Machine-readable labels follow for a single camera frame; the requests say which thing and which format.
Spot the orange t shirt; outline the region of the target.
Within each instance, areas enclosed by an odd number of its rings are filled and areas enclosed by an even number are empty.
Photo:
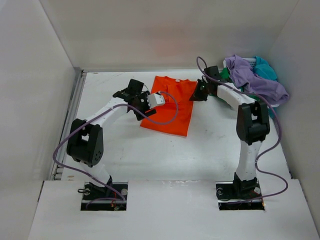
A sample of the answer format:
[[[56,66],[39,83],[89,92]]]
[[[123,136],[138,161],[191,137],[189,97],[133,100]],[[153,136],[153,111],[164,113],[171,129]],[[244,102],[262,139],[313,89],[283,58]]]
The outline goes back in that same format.
[[[164,94],[165,105],[156,108],[156,114],[150,116],[156,122],[168,122],[169,124],[155,124],[147,119],[142,120],[140,126],[149,130],[186,137],[192,117],[193,102],[190,101],[197,83],[189,79],[181,80],[168,76],[156,76],[152,85],[151,92],[159,91]]]

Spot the lavender t shirt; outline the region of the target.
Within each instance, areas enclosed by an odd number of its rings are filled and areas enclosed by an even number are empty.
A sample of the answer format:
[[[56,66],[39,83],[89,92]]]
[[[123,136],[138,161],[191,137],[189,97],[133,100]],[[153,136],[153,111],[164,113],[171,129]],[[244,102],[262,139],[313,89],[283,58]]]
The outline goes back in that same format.
[[[258,76],[244,58],[238,55],[227,57],[225,65],[229,70],[230,79],[237,88],[260,95],[271,105],[281,105],[289,100],[290,96],[283,85],[275,80]]]

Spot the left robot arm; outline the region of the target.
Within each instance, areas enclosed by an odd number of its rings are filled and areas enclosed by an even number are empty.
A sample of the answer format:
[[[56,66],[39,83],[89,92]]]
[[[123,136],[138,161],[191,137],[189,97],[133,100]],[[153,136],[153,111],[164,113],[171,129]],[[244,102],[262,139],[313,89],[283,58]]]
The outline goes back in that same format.
[[[144,119],[143,115],[149,117],[157,112],[149,105],[151,93],[148,90],[143,91],[143,88],[143,82],[131,79],[128,86],[114,93],[109,102],[98,112],[86,119],[77,118],[72,122],[70,131],[74,132],[80,126],[109,110],[107,114],[84,126],[71,136],[67,141],[66,149],[66,153],[79,163],[81,170],[99,181],[96,184],[95,193],[100,199],[105,200],[112,195],[113,180],[102,160],[104,133],[107,132],[107,128],[128,113],[131,107],[140,111],[134,112],[138,121]]]

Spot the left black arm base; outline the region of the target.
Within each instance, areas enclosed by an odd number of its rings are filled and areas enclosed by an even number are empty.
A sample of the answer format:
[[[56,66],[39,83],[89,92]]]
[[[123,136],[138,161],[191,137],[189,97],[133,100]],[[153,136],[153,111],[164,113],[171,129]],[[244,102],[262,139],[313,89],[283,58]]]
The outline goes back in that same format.
[[[112,187],[121,193],[125,201],[114,190],[99,187],[91,182],[85,182],[84,186],[79,188],[77,192],[82,194],[81,211],[126,211],[128,197],[128,183],[114,182]]]

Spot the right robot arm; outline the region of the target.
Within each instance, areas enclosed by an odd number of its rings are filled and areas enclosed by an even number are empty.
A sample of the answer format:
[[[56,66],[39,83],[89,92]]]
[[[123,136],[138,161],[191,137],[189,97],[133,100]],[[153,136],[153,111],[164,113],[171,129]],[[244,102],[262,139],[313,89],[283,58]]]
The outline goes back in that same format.
[[[237,112],[236,133],[240,139],[240,155],[231,190],[236,197],[243,198],[258,186],[255,161],[270,132],[268,106],[238,93],[231,82],[221,78],[217,66],[204,69],[204,78],[197,80],[189,100],[206,101],[208,95],[225,101]]]

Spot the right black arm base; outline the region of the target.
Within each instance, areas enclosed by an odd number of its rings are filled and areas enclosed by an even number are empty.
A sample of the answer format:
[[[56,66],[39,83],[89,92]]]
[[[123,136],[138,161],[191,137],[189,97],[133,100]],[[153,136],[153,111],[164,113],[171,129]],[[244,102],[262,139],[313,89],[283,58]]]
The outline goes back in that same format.
[[[217,182],[216,197],[220,211],[264,211],[265,205],[261,197],[260,184],[238,191],[232,182]]]

